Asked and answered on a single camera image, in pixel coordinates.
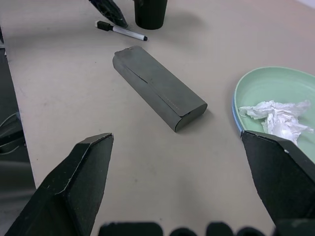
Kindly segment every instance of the green plate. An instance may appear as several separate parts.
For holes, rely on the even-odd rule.
[[[242,117],[238,108],[270,100],[281,103],[309,100],[312,106],[299,117],[299,122],[315,129],[315,76],[284,67],[262,67],[247,73],[234,92],[234,107],[240,126],[244,130],[263,132],[262,120]],[[315,163],[315,134],[303,132],[297,143]]]

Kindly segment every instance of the table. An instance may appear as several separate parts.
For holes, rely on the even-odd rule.
[[[314,10],[294,0],[170,0],[164,26],[134,23],[148,42],[97,30],[87,0],[2,1],[0,22],[33,176],[46,175],[88,136],[113,132],[112,159],[92,235],[106,221],[156,221],[166,234],[210,221],[267,235],[274,225],[252,181],[231,115],[237,81],[277,65],[315,74]],[[174,133],[117,73],[115,51],[139,45],[208,103]]]

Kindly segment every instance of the black plastic object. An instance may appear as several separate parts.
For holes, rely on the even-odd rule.
[[[244,131],[241,138],[257,192],[273,221],[314,219],[314,163],[289,140],[254,131]]]
[[[174,131],[206,111],[205,101],[139,46],[116,52],[113,65]]]
[[[282,220],[276,224],[273,236],[314,236],[314,219]]]
[[[134,223],[110,223],[104,224],[98,236],[166,236],[160,225],[152,222],[134,222]],[[197,236],[197,234],[188,228],[179,228],[171,232],[170,236]],[[223,222],[209,224],[206,230],[206,236],[234,236],[231,228]],[[264,236],[260,231],[246,227],[241,229],[236,236]],[[277,236],[301,236],[299,234],[278,234]]]
[[[0,156],[12,152],[24,144],[22,124],[18,118],[0,127]]]
[[[78,143],[42,182],[6,236],[89,236],[106,183],[110,133]]]
[[[167,0],[134,0],[136,24],[146,30],[163,26]]]
[[[122,11],[112,0],[89,0],[93,6],[114,24],[126,28],[128,26]]]
[[[109,23],[103,22],[103,21],[97,21],[96,27],[97,27],[98,29],[104,30],[104,31],[113,30],[113,26],[111,26]]]

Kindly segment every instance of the gray pencil case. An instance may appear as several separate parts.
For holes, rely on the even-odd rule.
[[[202,115],[208,106],[139,46],[115,52],[113,65],[174,131]]]

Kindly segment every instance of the white paper towel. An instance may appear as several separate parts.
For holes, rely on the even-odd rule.
[[[314,133],[308,126],[299,124],[298,117],[311,106],[310,101],[300,103],[261,102],[254,107],[240,107],[241,116],[249,115],[254,119],[265,119],[261,125],[265,133],[289,139],[297,145],[302,131]]]

